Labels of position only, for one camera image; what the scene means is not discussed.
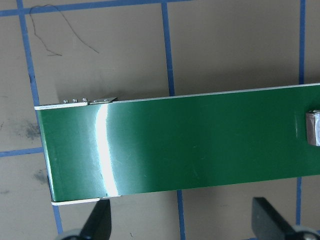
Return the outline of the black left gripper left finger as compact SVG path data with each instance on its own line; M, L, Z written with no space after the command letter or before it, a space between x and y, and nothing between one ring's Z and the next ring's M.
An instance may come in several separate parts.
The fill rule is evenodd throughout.
M109 240L112 232L111 202L99 200L82 228L60 233L57 240Z

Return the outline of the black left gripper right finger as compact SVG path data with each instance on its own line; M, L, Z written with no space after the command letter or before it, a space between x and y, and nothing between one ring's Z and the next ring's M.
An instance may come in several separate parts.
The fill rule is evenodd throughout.
M264 197L254 197L251 228L258 240L318 240L320 234L305 226L290 225Z

